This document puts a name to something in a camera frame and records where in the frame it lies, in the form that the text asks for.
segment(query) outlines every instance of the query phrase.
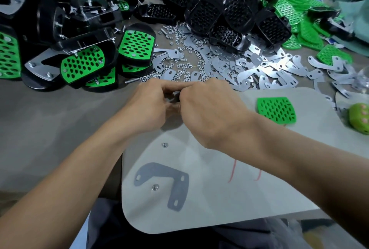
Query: white board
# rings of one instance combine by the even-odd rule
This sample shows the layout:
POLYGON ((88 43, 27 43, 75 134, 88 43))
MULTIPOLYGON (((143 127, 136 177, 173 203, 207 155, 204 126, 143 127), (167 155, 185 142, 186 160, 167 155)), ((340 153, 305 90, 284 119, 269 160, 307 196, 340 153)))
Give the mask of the white board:
MULTIPOLYGON (((331 104, 313 89, 246 91, 240 97, 253 110, 257 98, 287 97, 297 116, 289 129, 368 156, 369 142, 355 138, 331 104)), ((286 182, 241 162, 237 162, 230 181, 235 162, 232 158, 203 148, 180 122, 173 126, 171 130, 141 135, 124 153, 122 207, 136 229, 164 233, 318 209, 286 182), (168 143, 168 147, 163 148, 162 143, 168 143), (179 212, 167 207, 173 179, 153 177, 134 186, 136 172, 150 162, 189 174, 187 199, 179 212), (155 184, 160 186, 157 191, 152 190, 155 184)))

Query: person's right hand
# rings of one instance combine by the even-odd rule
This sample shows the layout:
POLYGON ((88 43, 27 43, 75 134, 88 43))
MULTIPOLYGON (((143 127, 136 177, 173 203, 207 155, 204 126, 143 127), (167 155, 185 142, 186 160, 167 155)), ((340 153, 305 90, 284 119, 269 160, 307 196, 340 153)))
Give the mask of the person's right hand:
POLYGON ((223 151, 224 142, 237 137, 256 114, 247 109, 228 82, 211 78, 180 93, 184 124, 205 148, 223 151))

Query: red marking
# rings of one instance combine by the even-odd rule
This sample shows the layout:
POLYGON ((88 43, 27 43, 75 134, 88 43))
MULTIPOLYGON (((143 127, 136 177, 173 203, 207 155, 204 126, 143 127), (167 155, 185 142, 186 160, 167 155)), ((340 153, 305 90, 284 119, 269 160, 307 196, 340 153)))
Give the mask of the red marking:
POLYGON ((233 169, 232 169, 231 178, 229 179, 228 183, 232 181, 233 174, 234 174, 234 169, 236 168, 236 164, 237 164, 237 160, 234 160, 234 164, 233 164, 233 169))
POLYGON ((259 171, 259 176, 257 177, 257 179, 256 180, 254 180, 254 181, 258 181, 259 179, 260 179, 260 177, 261 177, 261 172, 262 172, 262 170, 260 170, 259 171))

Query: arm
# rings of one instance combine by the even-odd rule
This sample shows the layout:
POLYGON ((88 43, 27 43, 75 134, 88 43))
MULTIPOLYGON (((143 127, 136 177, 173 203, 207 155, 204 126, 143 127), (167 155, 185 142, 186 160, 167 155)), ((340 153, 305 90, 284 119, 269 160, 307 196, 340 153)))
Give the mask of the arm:
POLYGON ((178 112, 165 101, 191 83, 140 84, 127 105, 0 219, 2 248, 69 248, 129 139, 178 112))
POLYGON ((202 145, 283 179, 369 244, 369 160, 249 111, 224 81, 195 84, 180 99, 182 119, 202 145))

